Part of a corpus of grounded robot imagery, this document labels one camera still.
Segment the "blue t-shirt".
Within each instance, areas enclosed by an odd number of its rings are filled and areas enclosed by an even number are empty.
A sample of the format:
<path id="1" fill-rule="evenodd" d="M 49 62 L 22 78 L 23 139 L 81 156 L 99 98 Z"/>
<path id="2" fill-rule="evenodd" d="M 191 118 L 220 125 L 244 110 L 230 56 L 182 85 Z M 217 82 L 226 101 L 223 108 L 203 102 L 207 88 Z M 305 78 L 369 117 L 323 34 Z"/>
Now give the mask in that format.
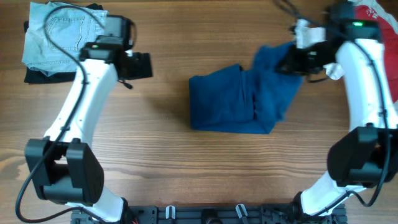
<path id="1" fill-rule="evenodd" d="M 291 42 L 263 45 L 251 69 L 234 64 L 189 79 L 190 124 L 200 131 L 269 134 L 282 121 L 303 78 L 276 72 Z"/>

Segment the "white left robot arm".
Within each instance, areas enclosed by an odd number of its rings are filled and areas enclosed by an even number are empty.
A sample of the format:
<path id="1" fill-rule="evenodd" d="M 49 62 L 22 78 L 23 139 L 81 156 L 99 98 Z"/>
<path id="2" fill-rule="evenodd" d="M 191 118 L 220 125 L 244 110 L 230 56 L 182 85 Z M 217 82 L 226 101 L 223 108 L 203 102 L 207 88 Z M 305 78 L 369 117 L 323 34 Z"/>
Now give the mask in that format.
<path id="1" fill-rule="evenodd" d="M 75 80 L 57 119 L 42 139 L 30 139 L 25 159 L 30 174 L 17 196 L 16 215 L 23 221 L 22 197 L 32 183 L 39 199 L 89 215 L 97 223 L 136 223 L 125 198 L 104 185 L 104 170 L 91 147 L 96 124 L 117 83 L 152 76 L 148 53 L 120 44 L 87 43 L 77 59 Z"/>

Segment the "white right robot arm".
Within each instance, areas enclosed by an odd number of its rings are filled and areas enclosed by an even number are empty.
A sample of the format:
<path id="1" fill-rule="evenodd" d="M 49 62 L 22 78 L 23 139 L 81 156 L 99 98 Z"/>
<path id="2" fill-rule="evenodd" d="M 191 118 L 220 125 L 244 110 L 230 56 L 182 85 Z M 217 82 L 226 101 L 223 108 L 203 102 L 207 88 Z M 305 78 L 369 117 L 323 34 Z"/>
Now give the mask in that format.
<path id="1" fill-rule="evenodd" d="M 374 191 L 364 202 L 370 207 L 397 173 L 397 112 L 379 24 L 357 19 L 352 2 L 338 1 L 330 7 L 323 31 L 323 41 L 304 47 L 304 33 L 294 28 L 295 43 L 276 66 L 280 73 L 307 76 L 336 63 L 344 73 L 349 133 L 331 147 L 326 172 L 290 204 L 289 220 L 302 223 L 331 215 L 347 198 L 367 189 Z"/>

